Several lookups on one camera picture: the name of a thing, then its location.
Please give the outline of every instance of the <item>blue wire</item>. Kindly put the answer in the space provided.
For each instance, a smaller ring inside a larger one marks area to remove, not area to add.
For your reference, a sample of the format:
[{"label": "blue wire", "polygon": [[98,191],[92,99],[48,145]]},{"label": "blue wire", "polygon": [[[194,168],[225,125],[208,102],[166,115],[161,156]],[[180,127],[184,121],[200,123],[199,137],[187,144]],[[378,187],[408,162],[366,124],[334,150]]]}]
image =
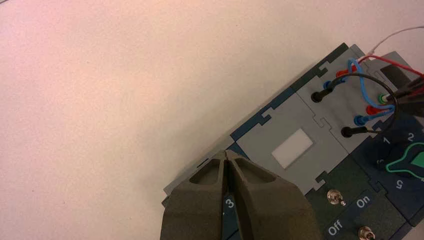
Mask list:
[{"label": "blue wire", "polygon": [[[362,70],[362,67],[359,65],[358,61],[356,59],[352,58],[352,57],[347,60],[347,70],[349,71],[349,73],[352,72],[352,64],[355,65],[356,71],[358,73],[360,73],[360,74],[363,74],[364,73],[364,71]],[[369,105],[371,105],[372,107],[374,107],[376,109],[390,109],[391,110],[391,111],[389,111],[390,113],[395,110],[395,106],[394,105],[381,106],[381,105],[375,104],[370,99],[370,97],[368,96],[367,90],[365,89],[364,78],[363,77],[359,77],[359,82],[360,82],[360,91],[362,92],[362,97],[365,100],[365,102],[367,102]]]}]

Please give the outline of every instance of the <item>gray panel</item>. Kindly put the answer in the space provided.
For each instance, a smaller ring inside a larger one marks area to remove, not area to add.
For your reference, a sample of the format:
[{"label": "gray panel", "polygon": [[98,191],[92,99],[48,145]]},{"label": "gray panel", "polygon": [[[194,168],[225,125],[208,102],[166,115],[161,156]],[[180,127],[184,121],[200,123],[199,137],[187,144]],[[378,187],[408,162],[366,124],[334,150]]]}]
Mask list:
[{"label": "gray panel", "polygon": [[[264,115],[270,115],[271,119],[264,125],[257,124],[237,143],[252,161],[294,183],[303,194],[324,184],[324,181],[317,183],[315,178],[324,171],[331,171],[348,155],[329,132],[330,126],[324,122],[323,127],[318,126],[314,113],[297,94]],[[272,152],[298,129],[302,129],[313,144],[284,169]]]},{"label": "gray panel", "polygon": [[[343,147],[351,153],[359,144],[361,144],[368,136],[374,136],[375,134],[356,134],[350,138],[345,138],[341,134],[343,127],[356,127],[354,124],[354,117],[356,115],[367,115],[366,107],[368,104],[365,102],[361,95],[361,85],[358,77],[350,77],[344,84],[338,85],[334,91],[326,96],[322,102],[315,103],[311,100],[311,94],[314,92],[321,91],[323,84],[327,81],[331,81],[336,77],[336,73],[347,68],[348,58],[358,58],[356,54],[358,52],[357,46],[352,46],[342,56],[337,58],[331,64],[326,63],[325,67],[328,72],[321,78],[314,77],[305,86],[299,89],[296,93],[302,98],[302,100],[310,107],[310,109],[316,114],[315,120],[319,123],[320,120],[325,119],[332,129],[330,130],[334,137],[343,145]],[[369,66],[372,66],[372,62],[364,64],[362,66],[364,73],[372,75],[383,82],[385,82],[393,90],[396,87],[388,80],[383,77],[383,74],[379,70],[373,70],[369,72]],[[381,93],[386,93],[384,88],[377,85],[376,83],[365,79],[365,87],[368,96],[375,102],[378,103],[377,96]],[[380,117],[369,121],[365,126],[371,128],[379,120],[385,121],[388,117]]]},{"label": "gray panel", "polygon": [[[382,56],[385,59],[390,59],[392,61],[395,61],[397,63],[400,63],[402,65],[405,66],[409,66],[408,63],[395,51],[392,51],[384,56]],[[381,61],[378,59],[374,59],[374,60],[365,60],[361,63],[362,66],[367,66],[368,67],[368,72],[369,73],[373,73],[375,74],[376,72],[380,72],[380,69],[387,67],[390,65],[390,63],[385,62],[385,61]],[[410,71],[404,70],[402,68],[399,68],[408,78],[409,80],[414,80],[416,79],[418,76]]]},{"label": "gray panel", "polygon": [[230,136],[226,136],[222,139],[212,150],[210,150],[204,157],[196,161],[192,166],[187,168],[183,173],[176,177],[170,184],[168,184],[163,191],[166,195],[170,195],[174,188],[182,183],[186,178],[190,177],[203,162],[206,162],[207,159],[215,155],[221,150],[226,150],[231,144],[234,143],[234,140]]}]

